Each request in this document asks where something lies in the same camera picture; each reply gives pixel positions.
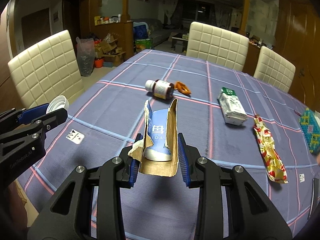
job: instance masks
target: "pill bottle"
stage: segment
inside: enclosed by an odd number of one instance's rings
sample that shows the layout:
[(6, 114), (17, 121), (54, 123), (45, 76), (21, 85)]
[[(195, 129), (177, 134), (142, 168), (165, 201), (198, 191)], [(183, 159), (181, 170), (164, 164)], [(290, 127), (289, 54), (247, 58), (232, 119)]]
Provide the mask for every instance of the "pill bottle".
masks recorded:
[(173, 97), (174, 84), (160, 79), (157, 79), (156, 81), (147, 80), (145, 89), (153, 93), (155, 97), (170, 99)]

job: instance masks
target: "window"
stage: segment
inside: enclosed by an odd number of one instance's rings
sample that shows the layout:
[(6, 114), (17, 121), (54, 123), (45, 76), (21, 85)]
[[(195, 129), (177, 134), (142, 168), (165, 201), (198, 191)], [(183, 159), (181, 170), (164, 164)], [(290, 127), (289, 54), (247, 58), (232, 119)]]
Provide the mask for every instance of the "window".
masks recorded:
[(195, 20), (197, 11), (197, 3), (195, 1), (184, 0), (182, 9), (182, 18)]
[(194, 0), (181, 0), (183, 3), (182, 18), (185, 20), (210, 22), (211, 4)]
[(210, 16), (210, 5), (208, 4), (198, 4), (198, 15), (197, 21), (199, 22), (209, 22)]

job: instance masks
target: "dining table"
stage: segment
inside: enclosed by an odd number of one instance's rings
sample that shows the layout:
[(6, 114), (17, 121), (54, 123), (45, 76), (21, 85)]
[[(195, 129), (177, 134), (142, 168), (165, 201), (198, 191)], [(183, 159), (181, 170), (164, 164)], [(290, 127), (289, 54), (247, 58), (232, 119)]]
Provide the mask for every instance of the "dining table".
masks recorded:
[[(306, 106), (278, 88), (248, 74), (202, 59), (145, 49), (109, 72), (85, 91), (68, 109), (65, 123), (46, 133), (45, 156), (25, 171), (19, 182), (41, 212), (49, 198), (75, 167), (94, 168), (118, 156), (144, 131), (144, 103), (165, 109), (172, 100), (153, 97), (146, 80), (180, 81), (191, 91), (178, 99), (177, 129), (188, 145), (218, 166), (243, 166), (263, 189), (296, 235), (305, 225), (312, 195), (312, 180), (320, 168), (310, 154), (299, 124)], [(227, 124), (217, 97), (222, 87), (235, 91), (248, 119), (240, 126)], [(253, 130), (259, 115), (275, 141), (287, 171), (287, 184), (268, 179)], [(84, 135), (79, 144), (67, 138), (75, 130)], [(94, 191), (91, 234), (96, 236), (97, 192)], [(223, 225), (228, 236), (224, 187)], [(193, 239), (199, 189), (189, 189), (180, 167), (173, 177), (138, 174), (131, 189), (121, 189), (124, 230), (128, 239)]]

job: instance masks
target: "small sticker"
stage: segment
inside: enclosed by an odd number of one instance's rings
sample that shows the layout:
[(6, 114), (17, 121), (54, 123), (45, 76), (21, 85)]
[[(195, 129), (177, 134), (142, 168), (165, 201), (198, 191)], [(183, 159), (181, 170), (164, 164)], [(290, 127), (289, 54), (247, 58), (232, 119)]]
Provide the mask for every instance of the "small sticker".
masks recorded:
[(75, 144), (80, 144), (84, 138), (84, 135), (72, 129), (66, 138)]
[(304, 182), (304, 174), (299, 174), (300, 182)]

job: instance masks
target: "white bottle cap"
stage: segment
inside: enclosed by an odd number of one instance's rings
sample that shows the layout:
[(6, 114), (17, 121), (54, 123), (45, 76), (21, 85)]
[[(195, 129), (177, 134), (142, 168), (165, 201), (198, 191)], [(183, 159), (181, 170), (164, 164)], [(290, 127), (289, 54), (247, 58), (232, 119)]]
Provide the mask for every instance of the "white bottle cap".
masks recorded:
[(146, 148), (144, 151), (144, 156), (151, 161), (155, 162), (167, 162), (172, 160), (172, 155), (168, 155), (165, 153), (157, 152), (153, 149)]
[(51, 101), (51, 103), (49, 104), (46, 114), (50, 113), (52, 111), (55, 111), (57, 109), (60, 108), (64, 108), (66, 110), (68, 110), (69, 108), (69, 102), (66, 99), (65, 96), (61, 95), (61, 96), (57, 96), (54, 100)]
[(149, 92), (152, 92), (153, 85), (155, 84), (154, 80), (147, 80), (146, 84), (144, 85), (145, 89)]

